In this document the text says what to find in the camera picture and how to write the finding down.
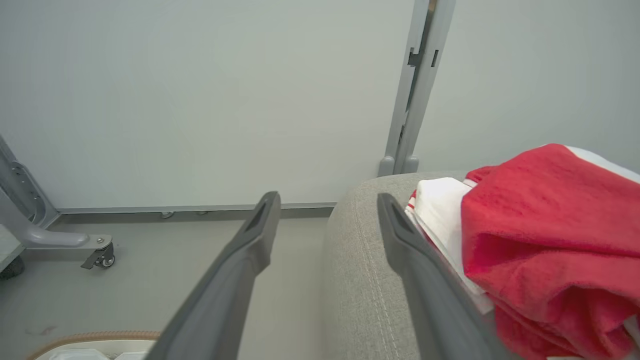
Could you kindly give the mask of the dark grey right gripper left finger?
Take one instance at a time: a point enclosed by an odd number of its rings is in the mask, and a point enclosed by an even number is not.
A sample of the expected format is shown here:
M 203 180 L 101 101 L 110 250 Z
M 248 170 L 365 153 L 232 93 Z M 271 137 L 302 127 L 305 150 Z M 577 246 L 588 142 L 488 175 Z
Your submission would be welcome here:
M 269 191 L 215 258 L 148 360 L 235 360 L 256 278 L 270 265 L 281 196 Z

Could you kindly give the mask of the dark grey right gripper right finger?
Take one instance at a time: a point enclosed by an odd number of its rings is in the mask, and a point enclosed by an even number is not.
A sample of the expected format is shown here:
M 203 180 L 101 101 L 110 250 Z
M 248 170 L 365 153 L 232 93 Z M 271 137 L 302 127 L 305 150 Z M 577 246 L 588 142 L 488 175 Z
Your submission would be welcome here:
M 453 268 L 393 195 L 378 194 L 377 214 L 387 262 L 402 280 L 421 359 L 511 360 Z

